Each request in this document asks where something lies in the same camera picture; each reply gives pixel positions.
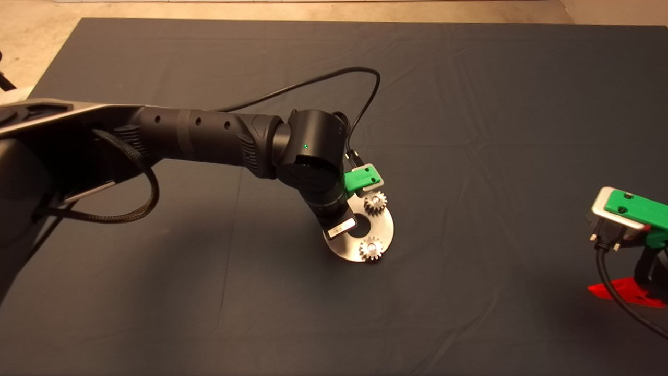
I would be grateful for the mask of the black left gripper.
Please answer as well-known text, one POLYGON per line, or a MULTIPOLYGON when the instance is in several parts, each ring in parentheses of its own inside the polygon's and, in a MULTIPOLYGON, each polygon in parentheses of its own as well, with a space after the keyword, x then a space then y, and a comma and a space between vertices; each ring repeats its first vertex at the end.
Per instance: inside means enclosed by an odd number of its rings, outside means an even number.
POLYGON ((326 240, 334 240, 357 226, 357 219, 346 196, 340 196, 330 203, 307 202, 315 215, 326 240))

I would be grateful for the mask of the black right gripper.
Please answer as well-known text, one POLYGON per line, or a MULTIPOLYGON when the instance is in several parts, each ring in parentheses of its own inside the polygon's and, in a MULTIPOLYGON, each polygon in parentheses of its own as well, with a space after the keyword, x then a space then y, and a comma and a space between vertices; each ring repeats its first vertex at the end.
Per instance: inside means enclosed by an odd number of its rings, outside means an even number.
MULTIPOLYGON (((625 302, 653 309, 666 308, 666 248, 644 248, 635 266, 633 278, 625 277, 612 280, 613 287, 625 302)), ((588 286, 588 291, 597 298, 613 300, 603 283, 588 286)))

